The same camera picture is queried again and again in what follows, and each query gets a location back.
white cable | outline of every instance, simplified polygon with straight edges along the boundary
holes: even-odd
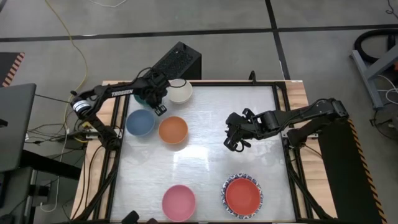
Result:
[[[94,4],[97,4],[97,5],[99,5],[99,6],[102,6],[102,7],[118,7],[118,6],[120,6],[121,4],[123,4],[124,2],[126,2],[127,0],[123,0],[121,3],[119,3],[119,4],[115,5],[115,6],[104,5],[104,4],[101,4],[101,3],[99,3],[99,2],[94,2],[93,0],[89,0],[89,1],[92,2],[92,3],[94,3]]]
[[[67,145],[68,132],[69,132],[69,128],[65,124],[65,142],[63,143],[63,147],[62,147],[62,150],[61,150],[60,162],[62,162],[63,151],[65,150],[65,146]],[[55,211],[55,209],[57,208],[57,205],[58,205],[58,193],[59,193],[59,190],[60,190],[60,176],[58,176],[58,178],[57,178],[57,195],[55,196],[55,206],[51,210],[45,210],[42,207],[43,206],[43,202],[41,202],[40,203],[40,209],[43,212],[53,212],[53,211]]]
[[[392,90],[395,90],[395,92],[398,93],[398,89],[396,88],[396,86],[393,84],[393,82],[392,82],[390,79],[388,79],[388,78],[385,77],[384,75],[378,75],[378,76],[381,77],[381,78],[384,78],[385,80],[387,80],[387,81],[391,84],[391,86],[392,86],[392,89],[390,89],[390,90],[378,90],[378,91],[385,91],[385,92],[386,92],[386,99],[387,99],[390,103],[393,103],[393,104],[395,104],[395,105],[398,105],[398,102],[392,101],[392,100],[388,97],[388,94],[389,94]]]

hazard stripe tape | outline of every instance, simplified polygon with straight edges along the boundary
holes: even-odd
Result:
[[[363,154],[363,151],[361,149],[361,143],[359,143],[358,134],[357,134],[357,132],[355,130],[354,123],[350,119],[348,119],[347,121],[349,122],[349,126],[351,127],[352,133],[354,135],[354,140],[356,142],[356,147],[358,148],[358,154],[359,154],[359,157],[361,158],[365,174],[368,177],[369,186],[370,186],[370,188],[371,188],[371,190],[373,192],[373,198],[374,198],[374,201],[375,201],[374,203],[376,204],[376,207],[379,210],[381,222],[382,222],[382,224],[387,224],[386,216],[385,216],[385,214],[383,212],[383,209],[382,209],[382,206],[381,206],[381,202],[380,202],[379,196],[377,194],[377,190],[376,190],[376,188],[374,186],[373,179],[372,179],[371,173],[369,171],[369,167],[368,167],[368,165],[366,163],[365,155]]]
[[[17,73],[17,70],[18,70],[19,66],[21,65],[24,57],[25,57],[25,53],[20,53],[17,56],[17,58],[14,60],[14,63],[11,65],[10,71],[7,74],[6,79],[2,83],[3,87],[8,87],[9,85],[11,85],[11,82],[14,79],[15,74]]]

red plate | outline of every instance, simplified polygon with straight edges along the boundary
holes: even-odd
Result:
[[[238,215],[251,215],[260,206],[260,191],[251,180],[236,179],[226,189],[226,203]]]

black speaker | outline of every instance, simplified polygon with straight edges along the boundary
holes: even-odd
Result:
[[[152,68],[163,72],[170,80],[201,80],[201,53],[178,42]]]

white table surface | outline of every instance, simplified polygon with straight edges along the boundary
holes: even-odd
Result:
[[[221,188],[231,175],[247,173],[260,183],[264,203],[259,213],[245,222],[292,221],[294,211],[280,136],[249,141],[252,148],[231,152],[226,139],[225,120],[232,112],[250,108],[255,114],[275,110],[269,86],[194,86],[193,95],[182,105],[171,103],[157,117],[150,136],[137,138],[125,131],[116,182],[111,220],[122,220],[135,210],[140,222],[155,218],[169,221],[162,212],[162,197],[176,184],[190,187],[197,208],[188,222],[239,221],[221,202]],[[131,97],[128,114],[143,108]],[[186,141],[166,145],[157,128],[169,116],[180,116],[188,124]]]

